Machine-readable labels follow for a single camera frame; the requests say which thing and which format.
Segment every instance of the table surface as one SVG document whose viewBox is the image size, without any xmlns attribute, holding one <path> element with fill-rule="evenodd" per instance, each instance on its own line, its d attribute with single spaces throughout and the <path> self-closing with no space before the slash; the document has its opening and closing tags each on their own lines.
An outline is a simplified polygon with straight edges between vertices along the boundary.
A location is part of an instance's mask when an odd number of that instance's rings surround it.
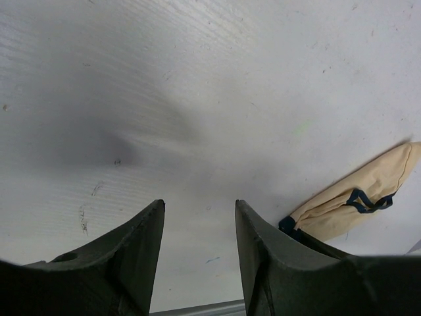
<svg viewBox="0 0 421 316">
<path fill-rule="evenodd" d="M 234 203 L 276 224 L 421 139 L 420 1 L 3 0 L 0 256 L 50 260 L 154 199 L 151 311 L 242 298 Z M 330 244 L 406 253 L 420 166 Z"/>
</svg>

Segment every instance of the folded cloth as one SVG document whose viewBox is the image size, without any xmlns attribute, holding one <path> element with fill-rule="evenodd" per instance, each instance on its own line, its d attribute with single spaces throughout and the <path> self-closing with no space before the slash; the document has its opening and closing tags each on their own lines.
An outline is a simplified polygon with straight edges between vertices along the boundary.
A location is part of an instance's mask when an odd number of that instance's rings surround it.
<svg viewBox="0 0 421 316">
<path fill-rule="evenodd" d="M 393 204 L 420 157 L 421 142 L 384 153 L 300 206 L 279 222 L 279 229 L 289 235 L 302 230 L 321 241 L 345 234 Z"/>
</svg>

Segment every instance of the tan fabric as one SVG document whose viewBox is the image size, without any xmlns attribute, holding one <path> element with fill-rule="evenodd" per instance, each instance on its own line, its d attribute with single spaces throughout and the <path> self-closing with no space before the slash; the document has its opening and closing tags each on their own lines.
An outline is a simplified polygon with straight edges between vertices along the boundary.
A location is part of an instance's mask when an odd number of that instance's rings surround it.
<svg viewBox="0 0 421 316">
<path fill-rule="evenodd" d="M 355 207 L 344 205 L 351 192 L 358 188 L 375 203 L 401 187 L 420 157 L 421 142 L 388 151 L 296 209 L 290 215 L 296 222 L 295 229 L 321 241 L 345 234 L 379 213 L 360 214 Z"/>
</svg>

